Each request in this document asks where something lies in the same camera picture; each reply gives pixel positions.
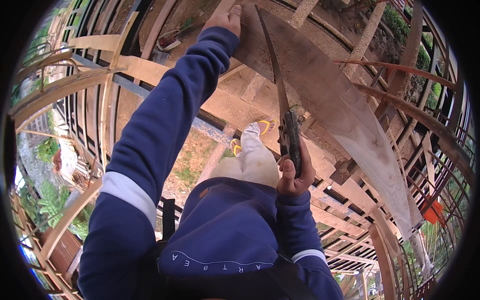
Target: orange object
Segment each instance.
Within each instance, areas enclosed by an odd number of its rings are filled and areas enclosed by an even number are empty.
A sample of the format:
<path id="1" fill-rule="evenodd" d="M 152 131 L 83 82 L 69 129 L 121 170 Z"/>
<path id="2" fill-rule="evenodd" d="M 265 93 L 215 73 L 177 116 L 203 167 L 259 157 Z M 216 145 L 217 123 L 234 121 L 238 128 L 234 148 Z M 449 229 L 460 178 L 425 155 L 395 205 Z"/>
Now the orange object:
<path id="1" fill-rule="evenodd" d="M 440 203 L 438 203 L 437 200 L 435 200 L 432 206 L 427 209 L 423 217 L 425 218 L 425 220 L 429 221 L 432 224 L 435 224 L 438 221 L 440 222 L 440 225 L 442 225 L 442 227 L 445 227 L 445 220 L 442 216 L 443 209 L 443 205 L 441 205 Z"/>

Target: sweatshirt sleeve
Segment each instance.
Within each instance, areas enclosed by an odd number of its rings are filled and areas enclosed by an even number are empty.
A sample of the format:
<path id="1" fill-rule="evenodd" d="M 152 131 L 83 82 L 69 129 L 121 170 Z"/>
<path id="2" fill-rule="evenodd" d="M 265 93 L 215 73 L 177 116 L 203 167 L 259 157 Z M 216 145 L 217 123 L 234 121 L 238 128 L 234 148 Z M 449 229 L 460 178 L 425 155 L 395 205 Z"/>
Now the sweatshirt sleeve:
<path id="1" fill-rule="evenodd" d="M 338 283 L 332 277 L 322 243 L 310 210 L 310 192 L 300 196 L 278 193 L 275 201 L 277 224 L 287 252 L 298 265 L 299 277 L 319 299 L 343 299 Z"/>
<path id="2" fill-rule="evenodd" d="M 155 245 L 156 206 L 164 181 L 239 42 L 222 27 L 202 31 L 123 129 L 84 243 L 78 285 L 85 299 L 134 295 L 137 262 Z"/>

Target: white pants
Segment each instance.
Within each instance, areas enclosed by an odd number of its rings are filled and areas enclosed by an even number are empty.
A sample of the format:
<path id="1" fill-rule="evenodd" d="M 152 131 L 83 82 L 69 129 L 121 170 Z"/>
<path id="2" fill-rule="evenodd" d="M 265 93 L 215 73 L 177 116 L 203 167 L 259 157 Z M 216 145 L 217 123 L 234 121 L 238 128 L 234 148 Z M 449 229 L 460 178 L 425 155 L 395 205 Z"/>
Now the white pants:
<path id="1" fill-rule="evenodd" d="M 257 122 L 245 127 L 240 143 L 241 153 L 237 157 L 222 159 L 210 178 L 230 177 L 276 188 L 280 180 L 278 167 L 272 152 L 260 141 Z"/>

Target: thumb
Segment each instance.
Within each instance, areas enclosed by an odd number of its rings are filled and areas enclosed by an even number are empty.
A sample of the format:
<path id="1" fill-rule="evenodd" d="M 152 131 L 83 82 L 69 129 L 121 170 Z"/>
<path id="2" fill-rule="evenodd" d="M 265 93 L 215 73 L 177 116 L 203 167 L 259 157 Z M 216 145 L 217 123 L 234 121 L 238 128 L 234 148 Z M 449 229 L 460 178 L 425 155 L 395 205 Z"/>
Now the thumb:
<path id="1" fill-rule="evenodd" d="M 286 159 L 283 162 L 283 178 L 294 179 L 295 178 L 295 167 L 293 166 L 293 161 Z"/>
<path id="2" fill-rule="evenodd" d="M 230 23 L 232 22 L 240 23 L 240 16 L 241 16 L 241 6 L 237 4 L 234 7 L 232 7 L 230 12 L 228 13 L 228 19 L 230 20 Z"/>

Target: person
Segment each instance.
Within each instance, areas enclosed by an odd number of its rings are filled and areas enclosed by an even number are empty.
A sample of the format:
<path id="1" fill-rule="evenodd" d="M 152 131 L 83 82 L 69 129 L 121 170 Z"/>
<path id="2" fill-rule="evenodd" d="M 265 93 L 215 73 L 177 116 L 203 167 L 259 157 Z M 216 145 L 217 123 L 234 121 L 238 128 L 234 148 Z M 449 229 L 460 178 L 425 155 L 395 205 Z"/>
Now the person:
<path id="1" fill-rule="evenodd" d="M 248 125 L 241 141 L 232 143 L 237 157 L 222 160 L 192 190 L 178 229 L 152 260 L 154 279 L 141 267 L 157 249 L 156 207 L 164 181 L 240 42 L 240 14 L 236 5 L 207 21 L 123 129 L 80 260 L 78 285 L 85 299 L 147 299 L 146 283 L 153 299 L 169 293 L 172 299 L 343 298 L 310 211 L 315 170 L 308 150 L 302 140 L 300 177 L 294 178 L 285 156 L 279 178 L 273 155 L 259 139 L 275 126 L 272 119 Z"/>

